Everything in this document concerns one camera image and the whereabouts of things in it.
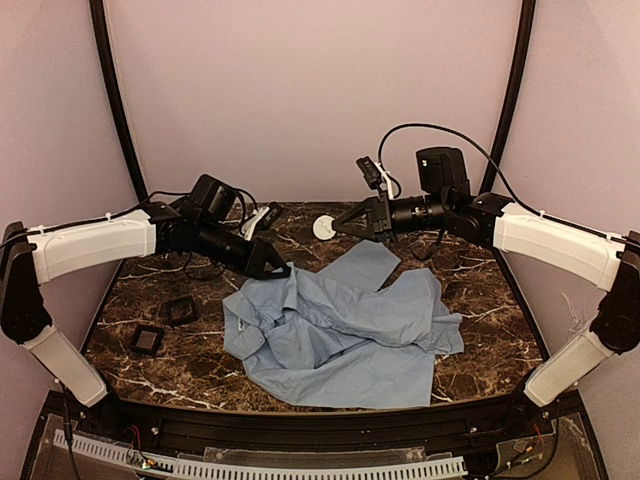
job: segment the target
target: black square object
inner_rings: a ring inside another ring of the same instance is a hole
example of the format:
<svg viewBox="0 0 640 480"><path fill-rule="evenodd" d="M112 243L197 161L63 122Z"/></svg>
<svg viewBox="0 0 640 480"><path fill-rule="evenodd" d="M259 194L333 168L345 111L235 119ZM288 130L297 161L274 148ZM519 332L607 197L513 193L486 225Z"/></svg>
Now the black square object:
<svg viewBox="0 0 640 480"><path fill-rule="evenodd" d="M185 325L198 319L196 302L191 295L166 302L163 310L167 312L167 323L171 327Z"/></svg>
<svg viewBox="0 0 640 480"><path fill-rule="evenodd" d="M133 332L133 337L131 337L129 349L133 352L155 356L160 348L162 337L164 337L163 328L138 324L136 331Z"/></svg>

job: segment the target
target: marble tabletop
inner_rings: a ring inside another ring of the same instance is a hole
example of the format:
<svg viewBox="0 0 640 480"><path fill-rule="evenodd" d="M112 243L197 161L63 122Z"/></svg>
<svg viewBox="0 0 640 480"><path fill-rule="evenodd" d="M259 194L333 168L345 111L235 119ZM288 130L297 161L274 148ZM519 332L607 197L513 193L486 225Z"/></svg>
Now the marble tabletop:
<svg viewBox="0 0 640 480"><path fill-rule="evenodd" d="M339 215L350 204L292 203L273 229L261 236L286 261L318 271L345 253L358 239L337 236L327 242L312 233L316 217ZM436 233L401 235L389 245L402 262L387 284L404 270L429 267L442 283L442 301L463 315L462 354L438 356L432 403L476 400L509 392L542 360L534 337L490 251L445 236L427 262L416 258ZM245 278L194 256L175 254L124 262L98 318L86 356L124 399L165 406L225 411L319 412L294 407L254 385L242 362L223 350L222 299ZM161 308L166 301L193 296L200 318L171 328ZM137 324L165 329L155 357L129 350Z"/></svg>

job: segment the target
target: pink wall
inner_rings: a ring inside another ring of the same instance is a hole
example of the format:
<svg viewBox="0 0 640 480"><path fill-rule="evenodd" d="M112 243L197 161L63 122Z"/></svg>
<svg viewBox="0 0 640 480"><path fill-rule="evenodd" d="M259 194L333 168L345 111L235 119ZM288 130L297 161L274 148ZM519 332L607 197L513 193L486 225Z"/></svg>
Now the pink wall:
<svg viewBox="0 0 640 480"><path fill-rule="evenodd" d="M539 1L505 171L538 208L600 229L640 230L640 3ZM552 350L572 314L588 320L601 295L585 282L509 258ZM640 350L582 382L612 479L638 478Z"/></svg>
<svg viewBox="0 0 640 480"><path fill-rule="evenodd" d="M407 121L489 146L519 2L106 2L121 84L150 187L202 172L259 199L358 199L355 160ZM401 133L387 167L418 192L414 153L445 134ZM472 150L479 184L484 162Z"/></svg>
<svg viewBox="0 0 640 480"><path fill-rule="evenodd" d="M84 0L0 6L0 225L55 224L134 202L102 85ZM45 286L79 345L113 273L108 265ZM0 479L19 477L51 376L0 335Z"/></svg>

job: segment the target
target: light blue cloth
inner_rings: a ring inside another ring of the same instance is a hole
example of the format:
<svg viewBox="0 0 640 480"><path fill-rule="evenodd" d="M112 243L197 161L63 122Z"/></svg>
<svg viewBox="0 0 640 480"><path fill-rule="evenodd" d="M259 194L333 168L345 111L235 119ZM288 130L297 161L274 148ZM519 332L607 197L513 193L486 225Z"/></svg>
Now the light blue cloth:
<svg viewBox="0 0 640 480"><path fill-rule="evenodd" d="M460 314L440 301L428 269L364 241L315 274L247 280L224 302L224 348L249 378L292 405L399 408L429 405L435 354L463 351Z"/></svg>

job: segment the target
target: robotic arm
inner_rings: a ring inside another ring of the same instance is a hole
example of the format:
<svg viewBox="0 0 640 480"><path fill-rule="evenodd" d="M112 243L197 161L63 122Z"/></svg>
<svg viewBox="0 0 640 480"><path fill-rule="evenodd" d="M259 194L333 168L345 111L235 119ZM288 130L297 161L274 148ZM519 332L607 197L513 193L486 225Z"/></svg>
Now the robotic arm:
<svg viewBox="0 0 640 480"><path fill-rule="evenodd" d="M548 405L614 353L640 343L640 234L602 235L544 212L534 214L509 197L473 197L458 149L420 150L417 160L426 195L397 200L381 188L384 179L372 160L358 160L378 196L333 220L332 229L374 241L393 241L401 232L447 231L481 247L538 259L608 292L588 329L526 379L524 394L531 402Z"/></svg>
<svg viewBox="0 0 640 480"><path fill-rule="evenodd" d="M126 215L107 214L66 228L9 225L0 247L2 331L81 403L95 405L107 395L107 387L49 316L39 286L93 265L169 252L198 253L253 278L288 277L290 267L271 244L239 237L222 223L236 198L236 189L203 175L191 193L172 206L143 202ZM277 215L265 213L253 222L251 237L276 220Z"/></svg>

